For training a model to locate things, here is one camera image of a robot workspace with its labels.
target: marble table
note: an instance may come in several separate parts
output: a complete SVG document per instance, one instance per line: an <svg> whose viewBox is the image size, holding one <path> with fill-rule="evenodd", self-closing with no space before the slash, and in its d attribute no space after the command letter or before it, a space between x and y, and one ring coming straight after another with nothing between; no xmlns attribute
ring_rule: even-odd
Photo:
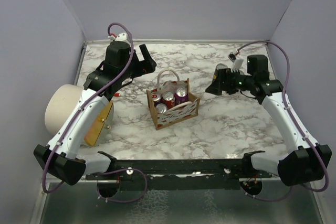
<svg viewBox="0 0 336 224"><path fill-rule="evenodd" d="M78 85L104 59L108 44L87 45ZM136 44L139 58L142 58ZM205 93L215 66L231 66L227 55L241 44L147 44L157 63L155 73L136 78L114 98L114 117L109 130L102 131L99 146L82 146L79 154L104 151L118 159L200 159L241 158L244 153L264 150L284 155L286 147L274 122L256 100L240 93L213 96ZM243 50L242 57L267 55L265 45ZM146 89L153 89L156 77L164 68L173 68L181 79L190 78L191 92L201 97L199 115L195 118L155 130ZM274 79L271 65L271 78ZM243 64L246 72L246 61ZM162 80L173 80L163 74Z"/></svg>

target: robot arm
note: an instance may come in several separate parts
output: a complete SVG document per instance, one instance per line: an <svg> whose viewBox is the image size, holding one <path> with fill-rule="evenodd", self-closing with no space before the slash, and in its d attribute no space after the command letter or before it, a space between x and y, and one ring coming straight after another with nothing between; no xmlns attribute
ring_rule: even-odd
<svg viewBox="0 0 336 224"><path fill-rule="evenodd" d="M296 125L293 123L288 110L282 101L282 85L278 80L269 80L268 60L264 55L248 56L247 72L244 75L237 68L227 68L225 65L216 67L212 84L206 92L221 95L222 91L228 94L238 90L248 90L253 94L272 117L284 139L289 155L274 156L264 151L246 153L244 155L245 168L264 170L280 177L287 186L307 183L323 178L324 173L319 161L309 144L302 138ZM309 136L311 143L317 149L327 167L331 150L327 145L320 145L305 128L296 112L291 108L301 129Z"/></svg>
<svg viewBox="0 0 336 224"><path fill-rule="evenodd" d="M80 156L77 155L78 149L100 111L109 103L113 95L119 89L132 82L130 81L123 85L123 81L126 79L133 80L133 78L155 71L156 63L151 58L146 45L140 45L140 50L144 60L139 61L134 51L131 64L121 78L105 89L100 95L93 98L93 100L82 109L81 105L113 80L122 71L129 60L130 45L127 41L126 33L118 35L116 40L111 42L107 47L105 60L94 72L87 76L81 97L59 132L46 146L38 145L34 149L34 156L42 169L44 169L49 155L56 145L58 145L58 148L48 166L48 173L69 185L76 184L83 175L105 172L109 168L111 157L107 154L97 153L94 155ZM74 118L73 116L78 113L78 110L82 111L73 121L71 127L66 131L69 122ZM67 133L60 143L60 137L65 131Z"/></svg>

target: can top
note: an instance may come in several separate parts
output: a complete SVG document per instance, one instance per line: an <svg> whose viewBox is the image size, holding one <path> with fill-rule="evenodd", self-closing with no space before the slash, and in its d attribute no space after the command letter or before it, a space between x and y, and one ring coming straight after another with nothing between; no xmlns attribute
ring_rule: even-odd
<svg viewBox="0 0 336 224"><path fill-rule="evenodd" d="M186 89L186 88L181 87L181 88L178 88L178 89L176 90L176 94L177 94L179 97L185 97L185 96L188 94L188 92L187 92L187 89Z"/></svg>
<svg viewBox="0 0 336 224"><path fill-rule="evenodd" d="M217 69L217 70L218 70L218 69L224 69L224 68L227 68L227 65L222 64L222 63L219 63L219 64L217 64L217 66L216 66L216 69Z"/></svg>
<svg viewBox="0 0 336 224"><path fill-rule="evenodd" d="M158 102L161 100L161 94L158 92L152 92L151 96L154 102Z"/></svg>
<svg viewBox="0 0 336 224"><path fill-rule="evenodd" d="M158 113L164 113L168 109L167 106L163 103L158 104L155 108Z"/></svg>
<svg viewBox="0 0 336 224"><path fill-rule="evenodd" d="M170 91L164 92L162 98L166 101L172 101L174 99L174 94Z"/></svg>

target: wall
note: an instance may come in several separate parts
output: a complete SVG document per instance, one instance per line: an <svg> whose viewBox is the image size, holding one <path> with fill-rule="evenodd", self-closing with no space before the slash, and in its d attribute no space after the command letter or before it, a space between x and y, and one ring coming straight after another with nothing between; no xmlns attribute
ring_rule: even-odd
<svg viewBox="0 0 336 224"><path fill-rule="evenodd" d="M0 0L0 223L28 223L40 188L33 156L44 111L72 83L83 34L62 0Z"/></svg>
<svg viewBox="0 0 336 224"><path fill-rule="evenodd" d="M336 153L336 2L293 0L277 27L272 41L283 46L291 63L288 94L306 127L321 144ZM270 48L278 77L286 74L284 57ZM336 161L328 167L331 183L325 194L336 204Z"/></svg>
<svg viewBox="0 0 336 224"><path fill-rule="evenodd" d="M269 39L291 0L65 0L88 40L111 22L134 38Z"/></svg>

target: can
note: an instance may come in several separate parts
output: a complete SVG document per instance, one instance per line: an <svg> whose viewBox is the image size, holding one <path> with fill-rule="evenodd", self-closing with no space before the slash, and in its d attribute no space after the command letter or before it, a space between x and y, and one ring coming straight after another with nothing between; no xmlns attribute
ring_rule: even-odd
<svg viewBox="0 0 336 224"><path fill-rule="evenodd" d="M166 104L168 109L175 106L175 97L173 92L167 91L162 94L162 102Z"/></svg>
<svg viewBox="0 0 336 224"><path fill-rule="evenodd" d="M151 94L154 105L157 106L161 103L161 94L158 92L152 92Z"/></svg>
<svg viewBox="0 0 336 224"><path fill-rule="evenodd" d="M186 88L178 88L176 91L175 91L175 102L176 102L176 105L177 104L181 104L181 103L184 103L184 102L187 102L188 101L188 91Z"/></svg>
<svg viewBox="0 0 336 224"><path fill-rule="evenodd" d="M164 113L168 109L167 106L163 103L159 103L155 108L156 108L157 113Z"/></svg>
<svg viewBox="0 0 336 224"><path fill-rule="evenodd" d="M227 65L222 64L222 63L217 64L215 68L215 72L214 72L214 77L212 78L212 83L217 79L219 70L225 69L225 68L227 68Z"/></svg>

